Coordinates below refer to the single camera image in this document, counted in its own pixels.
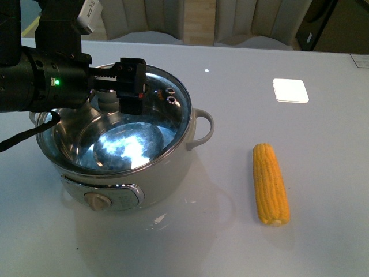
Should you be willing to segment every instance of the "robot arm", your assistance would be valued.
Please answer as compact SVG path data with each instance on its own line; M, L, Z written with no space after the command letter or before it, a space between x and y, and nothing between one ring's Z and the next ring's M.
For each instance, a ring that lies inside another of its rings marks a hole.
M141 114L146 78L143 59L121 58L111 69L90 68L81 34L100 15L98 0L39 0L36 48L21 46L20 0L0 7L0 112L80 108L92 89L114 90L120 112ZM101 81L96 77L112 77Z

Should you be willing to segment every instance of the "white pot exterior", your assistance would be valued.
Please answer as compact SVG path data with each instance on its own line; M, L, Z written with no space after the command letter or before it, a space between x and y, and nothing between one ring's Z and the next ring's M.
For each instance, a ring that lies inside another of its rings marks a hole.
M209 120L210 132L194 141L197 117ZM189 170L191 150L207 142L213 132L214 122L211 115L193 109L188 132L182 141L169 153L133 173L123 172L111 176L86 175L54 165L60 172L62 183L69 194L82 204L90 205L94 210L121 211L148 207L174 192ZM89 193L96 201L87 202L85 195Z

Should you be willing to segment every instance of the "glass lid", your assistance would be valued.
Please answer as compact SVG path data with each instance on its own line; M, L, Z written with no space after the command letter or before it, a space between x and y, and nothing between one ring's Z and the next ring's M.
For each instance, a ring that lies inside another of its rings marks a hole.
M191 101L185 87L169 73L147 66L144 111L122 114L114 91L96 92L78 110L59 109L61 122L37 135L54 163L85 174L134 170L180 143L187 132ZM42 114L38 124L50 115Z

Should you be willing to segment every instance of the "button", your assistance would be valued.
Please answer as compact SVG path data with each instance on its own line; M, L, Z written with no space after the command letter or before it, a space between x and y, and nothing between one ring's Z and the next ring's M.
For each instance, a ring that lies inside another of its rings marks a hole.
M101 211L107 209L111 205L111 200L98 193L86 193L84 194L84 199L93 211Z

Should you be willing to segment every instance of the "floor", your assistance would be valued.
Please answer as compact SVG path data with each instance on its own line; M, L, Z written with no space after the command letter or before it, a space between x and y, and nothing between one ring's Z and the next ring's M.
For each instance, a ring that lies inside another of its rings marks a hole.
M212 45L214 41L215 0L186 0L184 14L184 43L189 45ZM37 24L29 30L26 37L34 37ZM99 19L95 31L82 35L84 40L107 40L104 24ZM297 40L293 44L300 50Z

